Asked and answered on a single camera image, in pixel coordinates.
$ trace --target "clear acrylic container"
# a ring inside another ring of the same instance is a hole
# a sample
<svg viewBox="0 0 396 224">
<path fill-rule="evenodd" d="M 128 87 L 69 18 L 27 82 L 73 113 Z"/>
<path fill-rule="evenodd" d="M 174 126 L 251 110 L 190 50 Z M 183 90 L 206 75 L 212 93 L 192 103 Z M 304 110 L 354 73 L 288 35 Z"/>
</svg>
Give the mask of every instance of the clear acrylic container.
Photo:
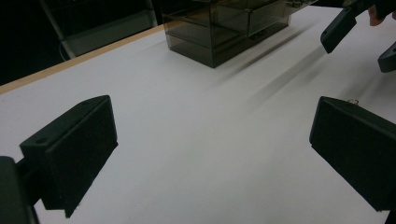
<svg viewBox="0 0 396 224">
<path fill-rule="evenodd" d="M 316 0 L 161 0 L 170 50 L 211 67 L 287 27 Z"/>
</svg>

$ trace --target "black plastic block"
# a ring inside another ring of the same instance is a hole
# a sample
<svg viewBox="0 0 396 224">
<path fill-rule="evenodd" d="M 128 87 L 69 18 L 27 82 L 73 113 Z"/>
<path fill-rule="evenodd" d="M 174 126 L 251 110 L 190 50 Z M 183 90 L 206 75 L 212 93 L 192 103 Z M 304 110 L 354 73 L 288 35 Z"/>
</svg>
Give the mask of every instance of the black plastic block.
<svg viewBox="0 0 396 224">
<path fill-rule="evenodd" d="M 118 145 L 109 96 L 74 106 L 21 143 L 31 169 L 38 169 L 47 209 L 70 217 Z"/>
<path fill-rule="evenodd" d="M 331 53 L 355 25 L 353 10 L 350 8 L 342 10 L 320 36 L 320 42 L 326 52 Z"/>
<path fill-rule="evenodd" d="M 0 157 L 0 223 L 38 223 L 35 210 L 26 199 L 17 166 L 9 157 Z"/>
<path fill-rule="evenodd" d="M 378 64 L 383 73 L 396 70 L 396 42 L 379 56 Z"/>
<path fill-rule="evenodd" d="M 375 210 L 396 208 L 396 125 L 358 105 L 321 97 L 312 148 Z"/>
</svg>

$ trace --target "white table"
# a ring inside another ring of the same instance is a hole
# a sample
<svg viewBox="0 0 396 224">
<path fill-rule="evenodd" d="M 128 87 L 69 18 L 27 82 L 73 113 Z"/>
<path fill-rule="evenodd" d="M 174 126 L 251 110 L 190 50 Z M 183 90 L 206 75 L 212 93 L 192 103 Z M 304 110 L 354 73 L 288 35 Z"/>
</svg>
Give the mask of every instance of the white table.
<svg viewBox="0 0 396 224">
<path fill-rule="evenodd" d="M 112 98 L 120 145 L 74 215 L 50 223 L 382 224 L 311 148 L 318 98 L 359 99 L 396 122 L 396 73 L 376 59 L 396 21 L 368 15 L 331 55 L 321 32 L 340 9 L 308 7 L 289 28 L 216 69 L 168 50 L 163 31 L 0 95 L 0 154 L 88 98 Z"/>
</svg>

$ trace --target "table edge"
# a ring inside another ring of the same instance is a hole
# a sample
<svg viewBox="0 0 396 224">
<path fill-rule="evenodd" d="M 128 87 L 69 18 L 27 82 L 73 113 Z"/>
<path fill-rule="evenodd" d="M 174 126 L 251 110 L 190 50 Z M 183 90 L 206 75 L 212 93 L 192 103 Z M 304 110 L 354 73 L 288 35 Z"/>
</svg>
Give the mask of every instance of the table edge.
<svg viewBox="0 0 396 224">
<path fill-rule="evenodd" d="M 142 33 L 126 37 L 126 38 L 124 38 L 124 39 L 122 39 L 120 41 L 114 42 L 112 44 L 106 45 L 104 47 L 101 47 L 99 49 L 93 50 L 93 51 L 88 52 L 86 54 L 80 55 L 77 58 L 71 59 L 71 60 L 66 61 L 64 63 L 56 64 L 56 65 L 54 65 L 52 67 L 49 67 L 47 69 L 44 69 L 42 71 L 33 73 L 32 75 L 29 75 L 27 77 L 22 77 L 20 79 L 11 81 L 11 82 L 9 82 L 7 84 L 4 84 L 4 85 L 0 86 L 0 94 L 6 93 L 8 91 L 13 91 L 13 90 L 15 90 L 15 89 L 17 89 L 19 87 L 22 87 L 22 86 L 27 85 L 29 83 L 35 82 L 35 81 L 37 81 L 37 80 L 39 80 L 41 78 L 51 76 L 51 75 L 53 75 L 53 74 L 55 74 L 57 72 L 63 71 L 64 69 L 72 67 L 72 66 L 74 66 L 76 64 L 83 63 L 85 61 L 88 61 L 91 58 L 94 58 L 96 56 L 99 56 L 101 54 L 109 52 L 109 51 L 111 51 L 113 49 L 122 47 L 123 45 L 126 45 L 128 43 L 134 42 L 134 41 L 136 41 L 138 39 L 141 39 L 143 37 L 146 37 L 148 35 L 155 34 L 155 33 L 160 32 L 162 30 L 163 30 L 163 25 L 156 26 L 156 27 L 151 28 L 151 29 L 149 29 L 147 31 L 144 31 Z"/>
</svg>

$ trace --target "dark background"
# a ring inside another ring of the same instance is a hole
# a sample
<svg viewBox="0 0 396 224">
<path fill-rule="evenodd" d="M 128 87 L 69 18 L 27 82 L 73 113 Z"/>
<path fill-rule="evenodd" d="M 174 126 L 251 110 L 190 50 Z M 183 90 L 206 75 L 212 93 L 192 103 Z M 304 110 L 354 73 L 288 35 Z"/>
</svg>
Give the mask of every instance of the dark background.
<svg viewBox="0 0 396 224">
<path fill-rule="evenodd" d="M 66 35 L 145 9 L 145 0 L 46 0 Z M 320 0 L 316 5 L 340 7 L 343 1 Z M 161 24 L 159 0 L 152 0 Z M 5 0 L 0 7 L 0 85 L 31 75 L 67 60 L 38 0 Z"/>
</svg>

